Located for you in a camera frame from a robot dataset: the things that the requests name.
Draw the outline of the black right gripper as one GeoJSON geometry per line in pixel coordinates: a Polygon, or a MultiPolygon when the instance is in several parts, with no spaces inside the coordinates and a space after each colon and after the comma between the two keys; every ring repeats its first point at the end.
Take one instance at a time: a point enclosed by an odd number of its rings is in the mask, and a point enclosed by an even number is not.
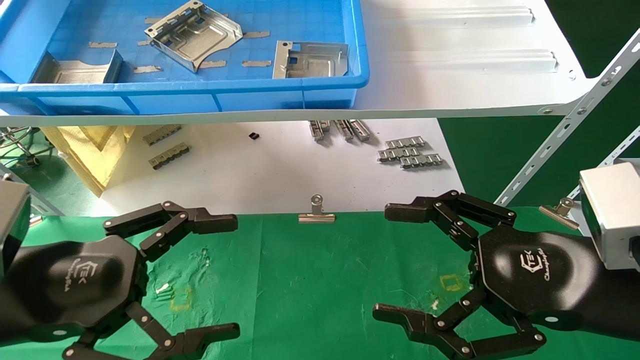
{"type": "Polygon", "coordinates": [[[483,288],[474,288],[439,316],[374,305],[374,319],[402,326],[409,341],[434,346],[450,360],[505,360],[546,344],[533,324],[559,331],[598,328],[602,306],[596,282],[604,267],[590,238],[517,230],[512,228],[516,212],[457,190],[387,203],[384,218],[434,223],[462,250],[476,250],[483,288]],[[480,236],[465,219],[492,230],[480,236]],[[459,336],[457,326],[482,306],[515,332],[474,341],[459,336]]]}

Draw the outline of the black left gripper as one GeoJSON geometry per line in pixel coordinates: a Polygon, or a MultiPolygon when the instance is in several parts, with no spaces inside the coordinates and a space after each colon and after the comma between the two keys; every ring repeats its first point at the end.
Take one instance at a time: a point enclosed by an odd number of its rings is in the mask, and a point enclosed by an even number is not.
{"type": "Polygon", "coordinates": [[[133,320],[156,344],[147,360],[201,360],[208,346],[240,337],[238,323],[187,329],[176,335],[139,303],[146,294],[146,262],[155,262],[189,234],[238,230],[235,214],[156,203],[108,219],[107,237],[22,247],[5,274],[5,344],[79,337],[64,360],[122,360],[94,349],[98,338],[133,320]],[[153,231],[139,250],[125,239],[153,231]]]}

